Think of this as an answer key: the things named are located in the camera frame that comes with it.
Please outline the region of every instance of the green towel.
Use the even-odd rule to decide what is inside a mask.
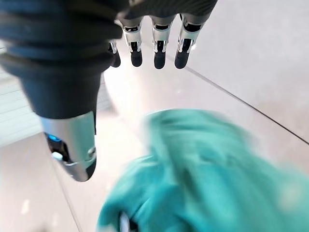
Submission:
[[[147,118],[149,154],[111,191],[99,231],[125,212],[139,232],[308,232],[309,182],[253,155],[247,134],[202,110]]]

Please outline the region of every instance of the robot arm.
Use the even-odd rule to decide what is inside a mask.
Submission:
[[[100,76],[120,58],[125,35],[134,66],[142,64],[141,22],[153,21],[154,65],[161,69],[176,14],[182,14],[175,66],[183,68],[217,0],[0,0],[3,68],[18,77],[40,117],[52,156],[77,181],[96,166],[94,142]],[[119,19],[122,29],[114,24]]]

